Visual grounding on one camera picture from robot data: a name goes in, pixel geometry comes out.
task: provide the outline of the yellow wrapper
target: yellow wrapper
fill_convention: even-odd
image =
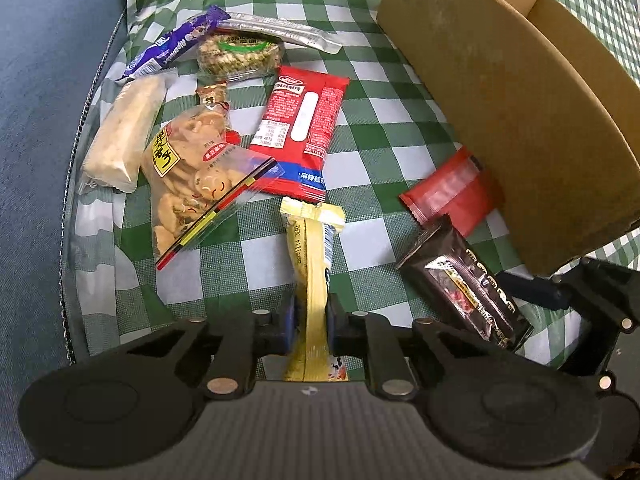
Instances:
[[[324,318],[334,235],[344,228],[344,211],[337,205],[311,205],[284,197],[280,213],[296,273],[296,296],[304,314],[300,323],[304,330],[294,345],[284,380],[347,380],[342,360],[329,354]]]

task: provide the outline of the purple snack package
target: purple snack package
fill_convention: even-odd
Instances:
[[[142,75],[160,72],[178,56],[184,54],[198,38],[210,28],[215,29],[219,22],[228,20],[229,15],[220,7],[212,5],[204,14],[194,16],[180,27],[160,36],[156,42],[138,54],[124,70],[123,79],[135,79]]]

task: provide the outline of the checkered tablecloth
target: checkered tablecloth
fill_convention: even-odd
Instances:
[[[630,0],[560,0],[639,80],[638,22]],[[446,118],[403,56],[376,25],[380,0],[127,0],[129,41],[98,89],[81,134],[82,154],[104,119],[125,63],[165,30],[210,4],[226,10],[287,18],[340,35],[344,49],[329,55],[287,45],[285,63],[348,76],[334,138],[324,167],[327,201],[342,206],[348,224],[337,237],[331,290],[346,310],[380,312],[394,324],[433,311],[394,270],[394,262],[418,233],[398,194],[428,176],[455,149]],[[191,52],[177,63],[180,77],[169,89],[155,133],[197,103],[197,64]],[[273,77],[235,84],[229,91],[231,120],[247,146],[262,115]],[[70,190],[63,252],[63,290],[71,316],[81,312],[89,352],[112,348],[174,319],[203,317],[228,308],[274,309],[291,288],[292,268],[279,197],[258,195],[199,246],[183,251],[156,273],[152,257],[149,187],[140,176],[135,193]],[[636,264],[640,232],[598,250],[596,256]],[[524,272],[500,214],[492,212],[469,237],[493,271]],[[156,300],[156,293],[165,306]],[[535,334],[521,352],[551,365],[575,346],[580,317],[523,304]],[[350,362],[350,367],[358,363]]]

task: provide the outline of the cardboard box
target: cardboard box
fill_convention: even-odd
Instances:
[[[555,0],[382,0],[378,23],[500,182],[535,274],[640,219],[640,89]]]

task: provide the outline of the candy wrapper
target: candy wrapper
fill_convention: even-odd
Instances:
[[[196,95],[200,98],[200,104],[213,106],[216,103],[224,103],[227,109],[230,108],[226,95],[226,83],[200,86],[196,88]],[[225,129],[225,141],[230,144],[240,144],[240,134],[231,127],[229,114],[227,114],[225,118]]]
[[[225,141],[227,111],[226,102],[191,108],[145,150],[157,270],[282,172],[273,158]]]
[[[209,29],[215,29],[221,20],[228,18],[229,15],[220,7],[210,6],[207,12],[194,16],[180,27],[164,33],[153,45],[138,54],[127,65],[120,80],[159,72],[195,45],[200,36]]]
[[[177,77],[174,68],[124,85],[84,158],[80,192],[95,184],[125,193],[136,190],[146,139]]]
[[[514,350],[532,330],[448,215],[425,226],[396,269],[456,328]]]
[[[296,274],[296,297],[302,307],[299,326],[303,327],[284,379],[347,380],[342,359],[329,354],[324,316],[334,235],[344,228],[344,211],[336,205],[313,206],[284,197],[280,214],[287,229],[287,246]]]
[[[251,33],[207,34],[198,45],[198,65],[215,81],[242,81],[276,72],[284,49],[272,38]]]
[[[281,66],[250,149],[272,156],[284,174],[265,191],[324,202],[322,167],[349,79]]]
[[[420,225],[448,214],[463,236],[504,201],[500,185],[464,147],[399,197]]]
[[[285,43],[309,46],[328,54],[338,54],[342,42],[337,34],[301,23],[294,23],[278,18],[265,18],[242,12],[230,12],[229,19],[220,23],[224,31],[258,32],[272,38],[279,38]]]

